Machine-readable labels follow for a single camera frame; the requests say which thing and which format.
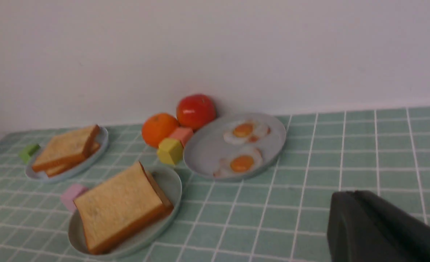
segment red tomato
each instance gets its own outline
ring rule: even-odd
[[[196,131],[216,118],[215,104],[206,95],[187,96],[178,104],[176,117],[182,126]]]

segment black object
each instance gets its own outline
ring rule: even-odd
[[[331,197],[333,262],[430,262],[430,227],[371,191]]]

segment fried egg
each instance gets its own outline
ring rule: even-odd
[[[223,134],[223,139],[228,144],[254,143],[269,133],[270,127],[267,124],[247,120],[226,131]]]
[[[260,150],[253,146],[245,146],[228,158],[220,160],[220,167],[213,173],[214,177],[226,178],[242,175],[262,165]]]

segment pink block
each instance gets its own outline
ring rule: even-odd
[[[185,147],[185,144],[187,143],[187,141],[189,141],[189,139],[192,137],[193,134],[194,132],[190,128],[178,127],[173,132],[173,134],[170,135],[170,138],[178,139],[179,141],[181,141],[181,144],[183,145],[183,147]]]
[[[81,184],[72,184],[61,195],[61,202],[69,211],[74,212],[76,210],[76,205],[74,204],[73,200],[76,199],[78,196],[84,194],[87,190],[89,189],[85,186],[82,186]]]

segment toy food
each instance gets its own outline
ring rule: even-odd
[[[220,160],[220,167],[213,173],[214,177],[225,178],[244,174],[262,165],[260,150],[253,146],[245,146],[235,154]]]
[[[100,149],[100,144],[97,143],[96,141],[94,141],[94,143],[92,144],[91,148],[90,148],[90,155],[95,154],[98,150]],[[45,169],[45,174],[47,174],[47,176],[50,177],[54,177],[58,174],[61,174],[65,171],[68,171],[70,169],[72,169],[75,166],[78,166],[79,164],[81,164],[81,162],[72,162],[72,163],[67,163],[67,164],[60,164],[59,166],[55,166],[49,169]]]
[[[187,96],[178,104],[176,117],[182,126],[197,131],[216,118],[215,104],[206,95]]]
[[[254,143],[269,133],[270,127],[267,124],[246,120],[227,130],[223,134],[223,139],[228,144]]]
[[[160,142],[180,126],[176,118],[167,113],[154,115],[142,126],[142,139],[151,147],[158,148]]]
[[[87,249],[103,254],[168,216],[173,205],[140,162],[74,199]]]
[[[81,163],[94,151],[94,139],[99,132],[99,126],[93,125],[54,136],[32,164],[32,170],[35,172],[47,171],[63,165],[69,169]],[[49,177],[60,173],[54,171]]]

